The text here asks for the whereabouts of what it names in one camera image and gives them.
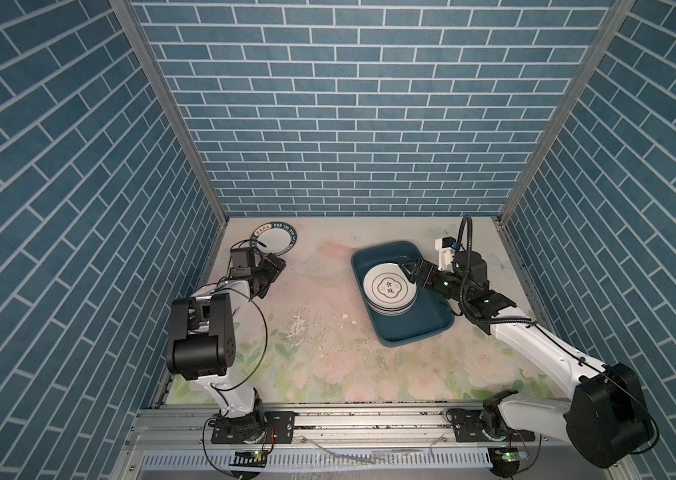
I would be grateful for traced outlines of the white clover plate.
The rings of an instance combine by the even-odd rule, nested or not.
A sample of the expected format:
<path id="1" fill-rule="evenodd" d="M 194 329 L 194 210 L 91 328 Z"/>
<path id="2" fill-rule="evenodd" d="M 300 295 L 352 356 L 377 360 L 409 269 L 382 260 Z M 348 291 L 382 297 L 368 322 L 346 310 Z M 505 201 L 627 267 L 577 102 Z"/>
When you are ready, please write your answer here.
<path id="1" fill-rule="evenodd" d="M 372 267 L 364 276 L 362 287 L 369 307 L 385 316 L 408 312 L 417 299 L 417 286 L 396 263 Z"/>

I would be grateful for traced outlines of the green rim plate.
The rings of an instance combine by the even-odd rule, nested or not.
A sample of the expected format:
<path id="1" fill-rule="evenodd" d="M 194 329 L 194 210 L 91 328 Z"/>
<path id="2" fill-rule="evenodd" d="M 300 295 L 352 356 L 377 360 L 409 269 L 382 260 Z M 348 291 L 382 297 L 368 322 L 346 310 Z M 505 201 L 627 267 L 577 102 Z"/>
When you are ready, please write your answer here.
<path id="1" fill-rule="evenodd" d="M 264 254 L 284 255 L 297 243 L 296 229 L 286 222 L 271 221 L 256 228 L 250 243 Z"/>

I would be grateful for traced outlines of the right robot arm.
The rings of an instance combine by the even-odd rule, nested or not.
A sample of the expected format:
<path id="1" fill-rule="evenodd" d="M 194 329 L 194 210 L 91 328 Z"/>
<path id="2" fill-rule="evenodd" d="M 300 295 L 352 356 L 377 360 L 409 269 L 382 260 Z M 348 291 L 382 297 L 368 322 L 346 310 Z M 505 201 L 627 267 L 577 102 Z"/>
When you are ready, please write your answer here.
<path id="1" fill-rule="evenodd" d="M 483 402 L 482 428 L 491 439 L 528 431 L 571 444 L 589 463 L 609 468 L 628 455 L 642 455 L 661 440 L 637 373 L 608 365 L 561 340 L 507 296 L 493 290 L 485 266 L 459 252 L 448 270 L 420 259 L 401 263 L 413 284 L 457 302 L 461 314 L 486 334 L 529 360 L 564 393 L 533 399 L 515 389 Z"/>

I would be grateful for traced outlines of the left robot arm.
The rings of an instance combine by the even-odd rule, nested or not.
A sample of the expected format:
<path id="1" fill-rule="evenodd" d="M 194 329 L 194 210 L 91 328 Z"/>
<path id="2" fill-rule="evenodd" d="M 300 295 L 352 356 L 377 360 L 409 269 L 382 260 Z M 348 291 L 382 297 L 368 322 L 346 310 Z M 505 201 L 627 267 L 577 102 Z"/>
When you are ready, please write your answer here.
<path id="1" fill-rule="evenodd" d="M 227 275 L 170 308 L 166 365 L 170 374 L 208 391 L 220 414 L 214 427 L 223 441 L 252 443 L 269 433 L 260 395 L 250 376 L 233 369 L 236 360 L 234 315 L 264 298 L 286 268 L 273 253 L 241 245 L 231 250 Z"/>

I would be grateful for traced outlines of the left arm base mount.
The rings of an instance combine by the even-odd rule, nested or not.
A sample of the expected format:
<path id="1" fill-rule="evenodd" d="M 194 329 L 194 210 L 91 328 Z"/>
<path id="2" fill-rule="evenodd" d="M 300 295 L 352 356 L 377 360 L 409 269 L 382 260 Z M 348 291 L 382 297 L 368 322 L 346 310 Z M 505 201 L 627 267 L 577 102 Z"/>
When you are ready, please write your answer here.
<path id="1" fill-rule="evenodd" d="M 294 411 L 253 412 L 244 417 L 219 418 L 212 427 L 211 442 L 218 445 L 291 444 L 295 418 Z"/>

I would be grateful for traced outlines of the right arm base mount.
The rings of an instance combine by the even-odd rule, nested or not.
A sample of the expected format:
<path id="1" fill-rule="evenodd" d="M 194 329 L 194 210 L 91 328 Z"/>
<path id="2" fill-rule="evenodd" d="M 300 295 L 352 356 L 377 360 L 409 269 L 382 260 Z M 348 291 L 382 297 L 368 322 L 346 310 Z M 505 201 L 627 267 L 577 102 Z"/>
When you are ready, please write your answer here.
<path id="1" fill-rule="evenodd" d="M 510 429 L 500 414 L 493 410 L 450 408 L 445 412 L 445 418 L 451 424 L 457 442 L 522 443 L 536 440 L 534 432 Z"/>

